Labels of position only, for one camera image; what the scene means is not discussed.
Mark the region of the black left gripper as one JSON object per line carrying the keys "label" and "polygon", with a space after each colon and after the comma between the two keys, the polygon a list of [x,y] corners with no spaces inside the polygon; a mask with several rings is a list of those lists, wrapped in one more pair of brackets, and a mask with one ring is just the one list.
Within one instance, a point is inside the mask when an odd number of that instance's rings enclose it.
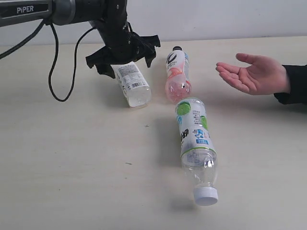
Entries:
{"label": "black left gripper", "polygon": [[139,36],[132,30],[127,18],[127,14],[112,14],[93,17],[89,21],[99,32],[105,46],[87,56],[86,64],[89,68],[96,67],[100,75],[114,79],[115,73],[111,65],[126,64],[144,58],[150,68],[156,58],[155,48],[160,47],[158,35]]}

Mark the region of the black sleeved forearm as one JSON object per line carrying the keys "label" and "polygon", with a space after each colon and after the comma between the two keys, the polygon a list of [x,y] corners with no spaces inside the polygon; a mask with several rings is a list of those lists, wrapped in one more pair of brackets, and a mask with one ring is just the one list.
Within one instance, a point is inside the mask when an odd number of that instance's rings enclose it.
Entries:
{"label": "black sleeved forearm", "polygon": [[275,93],[281,104],[307,104],[307,66],[283,65],[290,83],[289,93]]}

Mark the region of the person's open hand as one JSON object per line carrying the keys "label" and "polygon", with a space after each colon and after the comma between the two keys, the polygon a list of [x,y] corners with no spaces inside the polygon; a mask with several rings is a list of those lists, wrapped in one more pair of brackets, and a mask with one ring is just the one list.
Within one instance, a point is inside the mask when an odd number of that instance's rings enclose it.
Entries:
{"label": "person's open hand", "polygon": [[219,76],[231,87],[249,95],[290,93],[285,67],[273,58],[237,53],[236,59],[249,64],[239,67],[224,62],[216,64]]}

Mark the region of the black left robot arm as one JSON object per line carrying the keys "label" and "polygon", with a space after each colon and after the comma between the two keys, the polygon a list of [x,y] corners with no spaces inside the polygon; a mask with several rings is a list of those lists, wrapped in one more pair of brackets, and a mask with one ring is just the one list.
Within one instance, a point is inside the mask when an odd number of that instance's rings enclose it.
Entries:
{"label": "black left robot arm", "polygon": [[127,21],[125,0],[2,0],[2,27],[45,19],[47,23],[68,25],[89,22],[105,46],[86,57],[88,67],[115,78],[113,65],[145,59],[149,67],[160,47],[157,35],[139,36]]}

